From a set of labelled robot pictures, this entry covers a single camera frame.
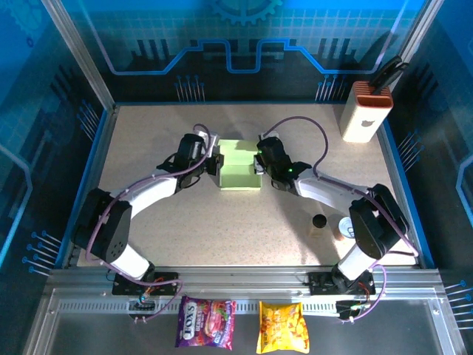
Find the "purple candy bag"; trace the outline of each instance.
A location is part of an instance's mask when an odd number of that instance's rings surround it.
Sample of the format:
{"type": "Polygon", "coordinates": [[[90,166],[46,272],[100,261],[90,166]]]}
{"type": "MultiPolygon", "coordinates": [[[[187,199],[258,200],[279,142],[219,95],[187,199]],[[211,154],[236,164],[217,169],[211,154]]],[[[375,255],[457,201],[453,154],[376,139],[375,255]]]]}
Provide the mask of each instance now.
{"type": "Polygon", "coordinates": [[[235,301],[184,296],[179,306],[176,348],[214,346],[231,350],[236,306],[235,301]]]}

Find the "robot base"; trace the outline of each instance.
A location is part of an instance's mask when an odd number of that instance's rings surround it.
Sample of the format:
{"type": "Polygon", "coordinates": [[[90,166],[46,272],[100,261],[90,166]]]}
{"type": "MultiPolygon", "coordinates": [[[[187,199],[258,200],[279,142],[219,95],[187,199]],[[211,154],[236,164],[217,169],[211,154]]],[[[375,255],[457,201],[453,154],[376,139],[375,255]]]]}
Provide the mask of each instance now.
{"type": "MultiPolygon", "coordinates": [[[[155,272],[153,280],[160,279],[159,282],[161,282],[176,280],[177,278],[179,278],[177,272],[155,272]]],[[[132,283],[123,276],[116,274],[113,282],[112,294],[115,296],[140,296],[145,289],[147,289],[147,287],[132,283]]],[[[151,296],[174,296],[176,292],[177,285],[173,286],[172,284],[169,284],[156,287],[156,289],[150,294],[151,296]]]]}
{"type": "Polygon", "coordinates": [[[372,278],[372,274],[369,271],[365,271],[361,276],[353,281],[351,285],[347,286],[345,292],[341,292],[340,289],[333,282],[332,272],[308,272],[309,282],[307,283],[310,290],[310,295],[332,295],[332,294],[350,294],[356,296],[364,296],[365,290],[360,287],[358,283],[364,284],[370,294],[376,294],[375,283],[372,278]]]}

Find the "gear logo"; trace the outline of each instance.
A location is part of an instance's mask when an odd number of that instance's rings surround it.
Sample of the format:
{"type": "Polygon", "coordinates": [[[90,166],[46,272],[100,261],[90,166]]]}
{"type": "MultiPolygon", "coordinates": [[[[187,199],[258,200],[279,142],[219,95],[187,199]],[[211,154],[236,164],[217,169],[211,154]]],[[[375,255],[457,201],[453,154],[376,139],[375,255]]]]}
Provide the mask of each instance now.
{"type": "Polygon", "coordinates": [[[211,0],[214,13],[223,21],[231,24],[256,24],[257,20],[265,21],[267,15],[273,15],[276,7],[282,5],[281,0],[211,0]]]}
{"type": "Polygon", "coordinates": [[[43,20],[40,0],[0,0],[0,9],[9,10],[16,24],[28,38],[39,29],[43,20]]]}

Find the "yellow chip bag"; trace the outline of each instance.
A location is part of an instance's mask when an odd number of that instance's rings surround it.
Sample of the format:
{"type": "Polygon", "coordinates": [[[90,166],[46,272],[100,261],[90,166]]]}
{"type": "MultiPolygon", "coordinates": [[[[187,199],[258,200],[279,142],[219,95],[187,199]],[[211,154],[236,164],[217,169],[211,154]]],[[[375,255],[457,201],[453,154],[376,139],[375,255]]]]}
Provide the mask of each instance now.
{"type": "Polygon", "coordinates": [[[276,350],[309,353],[309,333],[302,316],[302,303],[268,305],[259,302],[257,354],[276,350]]]}

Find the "snack bag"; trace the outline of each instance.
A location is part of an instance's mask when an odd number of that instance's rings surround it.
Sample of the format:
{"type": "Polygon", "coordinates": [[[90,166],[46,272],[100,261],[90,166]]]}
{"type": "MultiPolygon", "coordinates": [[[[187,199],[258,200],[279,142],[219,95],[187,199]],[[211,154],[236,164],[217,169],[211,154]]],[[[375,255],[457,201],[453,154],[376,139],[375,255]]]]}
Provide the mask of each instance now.
{"type": "Polygon", "coordinates": [[[259,302],[257,354],[275,350],[309,353],[309,333],[302,316],[302,303],[268,305],[259,302]]]}
{"type": "Polygon", "coordinates": [[[179,307],[176,348],[214,346],[231,350],[236,306],[235,301],[184,296],[179,307]]]}

